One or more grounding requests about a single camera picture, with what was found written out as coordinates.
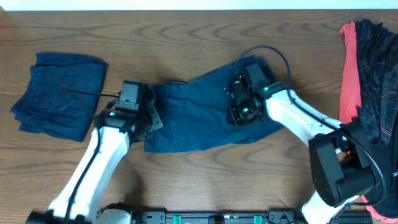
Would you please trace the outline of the dark blue denim shorts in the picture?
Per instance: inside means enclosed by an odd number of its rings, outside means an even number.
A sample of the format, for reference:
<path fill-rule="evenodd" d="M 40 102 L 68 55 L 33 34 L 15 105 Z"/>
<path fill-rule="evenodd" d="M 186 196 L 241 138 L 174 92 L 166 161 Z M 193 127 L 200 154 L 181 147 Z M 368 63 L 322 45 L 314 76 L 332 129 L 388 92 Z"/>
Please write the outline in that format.
<path fill-rule="evenodd" d="M 186 83 L 164 83 L 152 86 L 155 107 L 163 127 L 144 141 L 144 150 L 153 153 L 204 151 L 226 144 L 250 144 L 283 128 L 277 121 L 260 119 L 244 126 L 227 121 L 232 99 L 226 94 L 233 69 L 258 63 L 272 75 L 266 60 L 249 56 L 238 64 L 233 62 L 210 71 Z"/>

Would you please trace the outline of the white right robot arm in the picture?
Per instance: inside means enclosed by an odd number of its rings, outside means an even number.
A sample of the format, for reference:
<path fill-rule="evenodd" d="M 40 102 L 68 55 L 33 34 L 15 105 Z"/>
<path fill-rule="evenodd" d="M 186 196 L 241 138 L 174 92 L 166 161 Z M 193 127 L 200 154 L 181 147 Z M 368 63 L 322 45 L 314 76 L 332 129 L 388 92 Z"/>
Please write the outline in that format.
<path fill-rule="evenodd" d="M 373 203 L 385 199 L 386 181 L 359 121 L 343 124 L 325 116 L 282 82 L 236 80 L 226 92 L 233 98 L 228 119 L 235 126 L 267 117 L 308 146 L 315 193 L 293 223 L 333 223 L 347 208 L 359 205 L 359 196 L 376 187 L 381 195 Z"/>

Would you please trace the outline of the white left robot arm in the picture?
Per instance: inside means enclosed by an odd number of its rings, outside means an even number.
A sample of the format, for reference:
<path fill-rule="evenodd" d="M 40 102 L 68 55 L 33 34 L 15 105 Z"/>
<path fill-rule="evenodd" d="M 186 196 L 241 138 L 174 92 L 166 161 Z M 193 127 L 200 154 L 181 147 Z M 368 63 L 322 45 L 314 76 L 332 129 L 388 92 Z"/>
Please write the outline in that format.
<path fill-rule="evenodd" d="M 71 179 L 46 212 L 33 211 L 27 223 L 136 223 L 134 211 L 123 203 L 100 211 L 111 176 L 133 143 L 163 126 L 155 108 L 153 88 L 124 82 L 119 96 L 95 116 L 95 128 Z"/>

